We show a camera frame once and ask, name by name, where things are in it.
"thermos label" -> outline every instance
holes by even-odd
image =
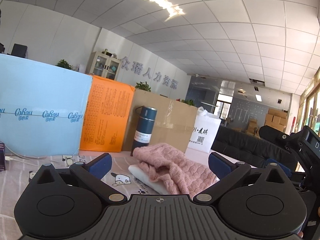
[[[149,143],[150,139],[151,139],[151,134],[136,131],[136,133],[134,135],[134,140],[137,142]]]

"white tote bag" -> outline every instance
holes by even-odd
[[[221,119],[217,115],[199,107],[188,148],[209,153],[220,123]]]

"ceiling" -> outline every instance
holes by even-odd
[[[191,74],[301,95],[320,66],[319,0],[13,1],[111,30]]]
[[[254,89],[254,85],[243,82],[226,81],[220,78],[201,78],[191,77],[189,89],[211,90],[223,95],[233,96],[258,104],[263,104],[276,109],[288,110],[291,96],[289,93],[276,91],[265,87],[258,86],[259,91]],[[258,102],[256,95],[260,95],[262,102]]]

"crosshair marking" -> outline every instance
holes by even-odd
[[[158,203],[162,203],[163,201],[165,201],[165,199],[163,199],[162,197],[159,197],[155,199],[155,201],[157,201]]]

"qr code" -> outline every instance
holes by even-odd
[[[204,137],[202,136],[198,136],[197,142],[199,143],[203,143]]]

